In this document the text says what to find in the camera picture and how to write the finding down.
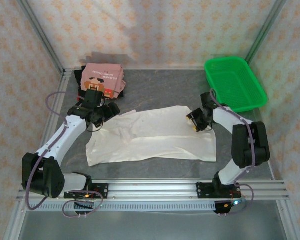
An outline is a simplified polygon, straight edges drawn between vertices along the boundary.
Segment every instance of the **white cloth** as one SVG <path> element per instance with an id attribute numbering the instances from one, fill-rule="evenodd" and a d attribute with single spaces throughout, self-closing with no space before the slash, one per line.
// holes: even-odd
<path id="1" fill-rule="evenodd" d="M 216 162 L 215 132 L 194 131 L 189 113 L 187 106 L 173 106 L 114 117 L 86 145 L 88 165 L 155 157 Z"/>

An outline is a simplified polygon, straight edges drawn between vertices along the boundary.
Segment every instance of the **green basket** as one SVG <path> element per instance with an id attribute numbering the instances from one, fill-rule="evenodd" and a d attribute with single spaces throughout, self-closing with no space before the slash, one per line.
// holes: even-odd
<path id="1" fill-rule="evenodd" d="M 217 100 L 234 112 L 246 112 L 264 106 L 267 95 L 247 62 L 230 56 L 208 60 L 204 69 Z"/>

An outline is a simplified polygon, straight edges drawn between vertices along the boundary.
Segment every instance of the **green plastic basket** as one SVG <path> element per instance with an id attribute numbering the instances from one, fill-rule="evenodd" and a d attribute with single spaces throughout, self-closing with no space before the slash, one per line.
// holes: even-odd
<path id="1" fill-rule="evenodd" d="M 267 95 L 247 62 L 230 56 L 208 60 L 204 69 L 217 100 L 234 112 L 246 112 L 264 106 Z"/>

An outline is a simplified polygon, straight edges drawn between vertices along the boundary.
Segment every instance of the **patterned wall panel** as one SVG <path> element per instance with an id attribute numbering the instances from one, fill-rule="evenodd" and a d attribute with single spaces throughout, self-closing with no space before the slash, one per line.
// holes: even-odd
<path id="1" fill-rule="evenodd" d="M 0 239 L 22 181 L 22 157 L 39 147 L 45 98 L 59 80 L 17 1 L 0 0 Z"/>
<path id="2" fill-rule="evenodd" d="M 64 68 L 203 68 L 245 57 L 275 0 L 29 0 Z"/>
<path id="3" fill-rule="evenodd" d="M 262 44 L 252 69 L 262 80 L 275 175 L 283 178 L 300 225 L 300 0 L 289 0 Z"/>

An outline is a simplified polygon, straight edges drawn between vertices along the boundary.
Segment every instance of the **white towel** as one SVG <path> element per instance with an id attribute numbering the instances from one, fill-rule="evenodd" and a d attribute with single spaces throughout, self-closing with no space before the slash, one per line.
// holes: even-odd
<path id="1" fill-rule="evenodd" d="M 173 106 L 114 117 L 86 145 L 88 165 L 155 157 L 216 162 L 215 132 L 194 131 L 189 113 L 187 106 Z"/>

